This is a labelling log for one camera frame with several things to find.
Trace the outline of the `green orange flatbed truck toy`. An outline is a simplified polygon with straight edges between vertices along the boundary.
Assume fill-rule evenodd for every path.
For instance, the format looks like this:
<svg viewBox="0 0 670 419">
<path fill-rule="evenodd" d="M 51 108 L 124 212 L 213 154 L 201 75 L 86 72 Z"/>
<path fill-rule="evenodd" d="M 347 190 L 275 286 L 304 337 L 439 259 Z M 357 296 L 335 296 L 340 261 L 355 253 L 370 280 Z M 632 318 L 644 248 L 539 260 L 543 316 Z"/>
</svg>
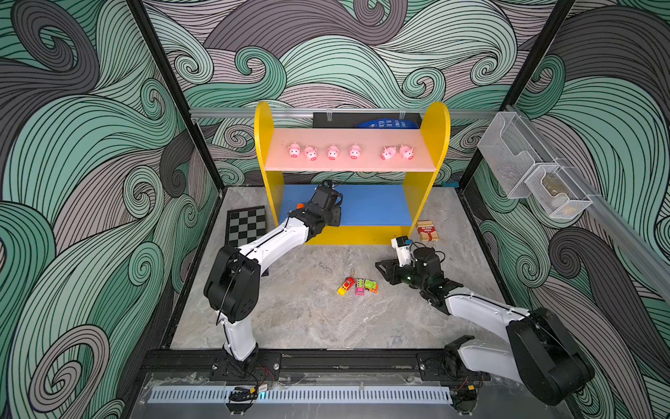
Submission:
<svg viewBox="0 0 670 419">
<path fill-rule="evenodd" d="M 378 293 L 379 292 L 378 283 L 376 281 L 372 281 L 372 280 L 369 280 L 369 279 L 366 279 L 364 281 L 364 288 L 366 289 L 366 291 L 368 291 L 370 293 Z"/>
</svg>

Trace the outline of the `magenta brown truck toy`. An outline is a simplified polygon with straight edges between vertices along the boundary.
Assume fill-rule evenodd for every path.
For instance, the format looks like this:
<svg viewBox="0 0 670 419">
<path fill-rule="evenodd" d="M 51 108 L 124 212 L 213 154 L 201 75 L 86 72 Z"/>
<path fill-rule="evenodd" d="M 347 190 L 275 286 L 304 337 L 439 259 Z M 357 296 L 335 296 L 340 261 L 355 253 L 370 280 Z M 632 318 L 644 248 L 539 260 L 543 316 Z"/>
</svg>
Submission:
<svg viewBox="0 0 670 419">
<path fill-rule="evenodd" d="M 364 279 L 356 279 L 355 294 L 357 296 L 363 296 L 365 294 L 365 291 L 366 291 L 366 288 L 365 288 Z"/>
</svg>

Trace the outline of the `red yellow bulldozer toy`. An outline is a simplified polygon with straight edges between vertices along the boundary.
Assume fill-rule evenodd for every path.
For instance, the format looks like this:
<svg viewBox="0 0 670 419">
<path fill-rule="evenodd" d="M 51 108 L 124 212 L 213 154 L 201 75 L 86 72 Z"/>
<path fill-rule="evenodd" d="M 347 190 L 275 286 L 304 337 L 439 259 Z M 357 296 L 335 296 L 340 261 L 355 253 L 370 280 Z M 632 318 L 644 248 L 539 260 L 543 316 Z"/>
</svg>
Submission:
<svg viewBox="0 0 670 419">
<path fill-rule="evenodd" d="M 338 289 L 338 294 L 341 295 L 341 296 L 346 295 L 347 292 L 349 290 L 351 290 L 354 287 L 355 284 L 356 284 L 356 281 L 355 281 L 354 278 L 352 278 L 352 277 L 346 278 L 345 281 L 343 282 L 342 286 L 340 286 L 340 288 Z"/>
</svg>

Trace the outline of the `pink toy pig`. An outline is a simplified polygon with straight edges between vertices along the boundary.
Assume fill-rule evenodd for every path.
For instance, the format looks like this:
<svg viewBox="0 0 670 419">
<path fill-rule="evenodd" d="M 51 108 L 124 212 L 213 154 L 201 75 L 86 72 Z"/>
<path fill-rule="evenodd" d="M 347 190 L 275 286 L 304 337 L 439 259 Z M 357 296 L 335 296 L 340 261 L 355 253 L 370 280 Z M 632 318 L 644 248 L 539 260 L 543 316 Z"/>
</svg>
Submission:
<svg viewBox="0 0 670 419">
<path fill-rule="evenodd" d="M 381 153 L 381 159 L 383 161 L 389 161 L 393 159 L 397 154 L 396 147 L 384 147 Z"/>
<path fill-rule="evenodd" d="M 349 148 L 349 157 L 352 160 L 358 160 L 361 156 L 362 149 L 358 144 L 354 144 Z"/>
<path fill-rule="evenodd" d="M 408 161 L 413 160 L 415 157 L 415 149 L 408 145 L 401 145 L 399 153 L 403 159 Z"/>
<path fill-rule="evenodd" d="M 306 146 L 305 147 L 305 157 L 309 162 L 314 162 L 317 160 L 319 154 L 317 148 L 314 148 L 312 146 Z"/>
<path fill-rule="evenodd" d="M 340 150 L 336 145 L 331 145 L 327 149 L 327 157 L 331 161 L 335 161 L 338 158 L 338 155 L 340 154 Z"/>
<path fill-rule="evenodd" d="M 291 158 L 298 158 L 301 155 L 301 148 L 300 145 L 296 142 L 291 143 L 291 145 L 288 147 L 288 153 Z"/>
</svg>

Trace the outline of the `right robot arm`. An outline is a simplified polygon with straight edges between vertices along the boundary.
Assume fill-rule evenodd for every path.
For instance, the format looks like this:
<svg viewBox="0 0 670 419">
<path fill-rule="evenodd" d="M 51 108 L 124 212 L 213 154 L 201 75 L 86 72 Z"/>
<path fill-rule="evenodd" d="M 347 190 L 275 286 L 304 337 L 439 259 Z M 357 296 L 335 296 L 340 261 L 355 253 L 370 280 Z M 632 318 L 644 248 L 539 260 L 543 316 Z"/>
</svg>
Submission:
<svg viewBox="0 0 670 419">
<path fill-rule="evenodd" d="M 464 335 L 446 345 L 441 369 L 461 389 L 482 383 L 485 375 L 497 375 L 525 385 L 539 401 L 556 406 L 595 377 L 593 365 L 551 310 L 509 306 L 448 279 L 441 253 L 433 248 L 406 244 L 395 250 L 395 259 L 375 265 L 388 284 L 405 284 L 439 312 L 502 339 L 501 344 L 488 344 Z"/>
</svg>

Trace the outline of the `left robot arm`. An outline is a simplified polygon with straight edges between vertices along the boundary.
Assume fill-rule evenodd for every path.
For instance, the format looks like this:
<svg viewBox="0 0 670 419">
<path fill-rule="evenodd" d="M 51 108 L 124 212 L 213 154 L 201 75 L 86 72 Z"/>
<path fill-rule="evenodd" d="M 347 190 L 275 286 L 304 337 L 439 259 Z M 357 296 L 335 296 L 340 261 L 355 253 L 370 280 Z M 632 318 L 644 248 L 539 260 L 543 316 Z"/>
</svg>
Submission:
<svg viewBox="0 0 670 419">
<path fill-rule="evenodd" d="M 258 352 L 250 315 L 258 303 L 262 274 L 327 226 L 340 226 L 342 200 L 333 183 L 324 181 L 304 207 L 291 211 L 274 230 L 241 247 L 226 244 L 216 253 L 203 295 L 216 312 L 216 324 L 223 327 L 223 349 L 236 363 L 244 367 Z"/>
</svg>

